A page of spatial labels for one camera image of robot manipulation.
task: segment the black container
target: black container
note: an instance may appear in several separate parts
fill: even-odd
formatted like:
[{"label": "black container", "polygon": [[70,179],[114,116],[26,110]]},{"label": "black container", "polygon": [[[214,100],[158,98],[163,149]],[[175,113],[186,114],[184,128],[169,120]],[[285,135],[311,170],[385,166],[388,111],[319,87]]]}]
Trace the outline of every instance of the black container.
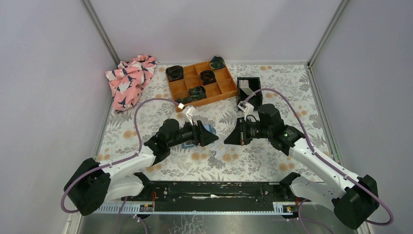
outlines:
[{"label": "black container", "polygon": [[199,74],[199,78],[202,81],[202,85],[212,84],[217,82],[215,79],[215,73],[211,70],[205,70]]},{"label": "black container", "polygon": [[184,78],[184,68],[182,66],[168,67],[165,71],[169,82],[174,82]]},{"label": "black container", "polygon": [[[238,103],[240,103],[240,101],[244,101],[248,97],[248,95],[244,93],[242,89],[240,89],[240,80],[245,80],[245,79],[248,80],[249,88],[252,91],[257,91],[261,89],[261,82],[260,82],[259,77],[238,77],[237,78],[237,91],[238,91],[237,106],[238,106]],[[262,92],[258,92],[248,102],[254,106],[254,111],[256,111],[257,108],[263,104]]]}]

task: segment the white wall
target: white wall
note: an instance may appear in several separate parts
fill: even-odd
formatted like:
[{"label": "white wall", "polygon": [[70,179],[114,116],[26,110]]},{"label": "white wall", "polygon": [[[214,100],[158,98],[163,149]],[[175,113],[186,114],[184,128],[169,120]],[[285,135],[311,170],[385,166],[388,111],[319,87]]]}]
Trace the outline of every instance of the white wall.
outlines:
[{"label": "white wall", "polygon": [[92,0],[120,59],[308,61],[340,0]]},{"label": "white wall", "polygon": [[314,66],[345,165],[375,178],[393,210],[375,234],[412,233],[412,22],[410,0],[350,1]]},{"label": "white wall", "polygon": [[0,233],[58,234],[63,186],[92,156],[114,63],[79,0],[1,1],[0,35]]}]

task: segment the black box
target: black box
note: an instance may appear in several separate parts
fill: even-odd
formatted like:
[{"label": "black box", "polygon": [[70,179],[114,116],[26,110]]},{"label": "black box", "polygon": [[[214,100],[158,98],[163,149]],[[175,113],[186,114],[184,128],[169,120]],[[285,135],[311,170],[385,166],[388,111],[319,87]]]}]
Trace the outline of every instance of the black box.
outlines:
[{"label": "black box", "polygon": [[[248,97],[248,95],[244,93],[242,89],[240,89],[240,80],[245,80],[245,79],[248,80],[249,88],[252,91],[257,91],[261,89],[261,82],[260,82],[259,77],[238,77],[237,78],[237,91],[238,91],[237,106],[238,106],[238,103],[240,103],[240,101],[244,101]],[[263,104],[262,92],[258,92],[248,102],[254,106],[254,111],[256,111],[257,108]]]}]

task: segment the floral pattern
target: floral pattern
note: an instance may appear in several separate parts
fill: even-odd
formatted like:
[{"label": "floral pattern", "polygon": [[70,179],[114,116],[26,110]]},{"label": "floral pattern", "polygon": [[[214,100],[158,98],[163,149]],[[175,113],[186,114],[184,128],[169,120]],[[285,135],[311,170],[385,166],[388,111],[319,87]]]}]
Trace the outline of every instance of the floral pattern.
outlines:
[{"label": "floral pattern", "polygon": [[[149,98],[171,98],[166,80],[166,65],[158,65],[141,101]],[[321,119],[313,100],[308,77],[303,65],[227,65],[232,77],[260,77],[261,87],[279,90],[291,102],[301,117],[311,141],[328,153]],[[273,103],[286,124],[300,126],[287,104],[277,95],[264,92],[263,103]],[[111,111],[97,160],[115,158],[136,150],[138,139],[133,126],[133,109],[123,113]],[[236,109],[235,97],[198,107],[194,120],[211,124],[220,139],[225,139],[234,129],[235,120],[242,113]],[[137,114],[142,140],[154,135],[167,118],[184,124],[182,113],[176,113],[171,103],[149,102]],[[255,139],[247,146],[231,145],[225,148],[222,159],[214,157],[206,147],[183,149],[180,145],[171,149],[164,161],[143,170],[150,180],[201,180],[201,181],[280,181],[290,172],[300,173],[307,179],[320,179],[307,167],[290,156],[272,148],[265,139]]]}]

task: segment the metal frame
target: metal frame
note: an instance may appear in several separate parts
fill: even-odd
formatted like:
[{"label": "metal frame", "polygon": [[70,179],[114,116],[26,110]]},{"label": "metal frame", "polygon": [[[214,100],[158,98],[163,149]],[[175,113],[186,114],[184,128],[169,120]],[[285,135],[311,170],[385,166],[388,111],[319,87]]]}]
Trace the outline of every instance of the metal frame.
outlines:
[{"label": "metal frame", "polygon": [[89,0],[80,0],[83,3],[83,6],[85,7],[86,12],[88,13],[89,17],[91,18],[91,21],[93,22],[97,33],[100,35],[102,38],[103,43],[106,46],[106,49],[108,49],[109,54],[111,55],[113,62],[117,66],[120,62],[119,56],[116,53],[115,48],[113,47],[111,40],[109,40],[108,35],[106,34],[105,29],[102,26],[102,23],[99,20],[99,17],[97,16],[96,12],[94,11],[94,8]]},{"label": "metal frame", "polygon": [[[90,0],[80,0],[84,7],[86,12],[88,13],[88,15],[91,18],[91,21],[93,22],[93,24],[96,27],[96,30],[98,32],[98,34],[101,36],[103,43],[105,44],[110,56],[112,57],[114,63],[117,65],[120,62],[119,56],[114,48],[114,46],[112,45],[108,35],[106,34],[105,29],[103,28]],[[320,118],[321,118],[321,122],[323,124],[323,130],[324,130],[324,134],[326,135],[326,141],[327,141],[327,145],[330,148],[330,151],[332,153],[332,155],[334,156],[339,156],[339,152],[338,152],[338,148],[336,145],[336,139],[334,137],[333,131],[332,131],[332,127],[328,118],[328,115],[325,111],[325,106],[323,103],[323,100],[321,98],[320,92],[319,92],[319,87],[317,85],[317,81],[316,78],[314,76],[313,73],[313,65],[317,60],[317,57],[319,56],[320,52],[322,51],[324,45],[326,44],[331,32],[333,31],[335,25],[337,24],[342,12],[344,11],[345,7],[347,6],[348,2],[350,0],[342,0],[336,10],[336,12],[334,13],[333,18],[331,19],[327,29],[325,30],[324,34],[321,37],[320,42],[318,43],[314,53],[312,54],[311,58],[307,61],[299,61],[299,62],[265,62],[265,61],[256,61],[256,62],[228,62],[228,64],[252,64],[252,65],[257,65],[257,64],[262,64],[262,65],[271,65],[271,64],[279,64],[279,65],[285,65],[285,64],[304,64],[305,68],[306,68],[306,72],[308,75],[308,79],[310,82],[310,86],[311,89],[313,91],[313,96],[314,96],[314,101],[316,103],[316,107],[317,110],[320,114]],[[169,65],[172,63],[166,62],[163,63],[165,65]],[[112,97],[109,98],[108,100],[108,109],[106,111],[106,118],[105,121],[102,124],[101,127],[101,131],[99,133],[99,139],[98,142],[96,144],[96,147],[94,149],[94,156],[97,155],[97,153],[99,152],[99,148],[102,142],[102,138],[103,138],[103,134],[104,131],[106,129],[106,125],[107,125],[107,121],[108,121],[108,117],[111,111],[111,102],[112,102]],[[78,228],[80,226],[82,220],[82,216],[80,215],[80,213],[74,213],[74,214],[70,214],[68,221],[63,229],[63,234],[76,234],[78,232]],[[360,234],[373,234],[372,228],[370,224],[364,223],[362,226],[360,226],[360,228],[357,230],[358,233]]]},{"label": "metal frame", "polygon": [[321,40],[319,44],[316,47],[316,50],[314,51],[313,55],[311,56],[310,60],[308,61],[308,66],[311,68],[314,65],[314,62],[317,60],[317,57],[320,54],[320,51],[323,49],[326,41],[328,40],[331,32],[333,31],[333,28],[338,22],[338,19],[341,17],[341,14],[343,13],[345,7],[347,6],[348,2],[350,0],[341,0],[340,4],[338,5],[338,8],[336,12],[333,15],[333,18],[331,19],[330,23],[327,26],[327,29],[325,30],[323,36],[321,37]]}]

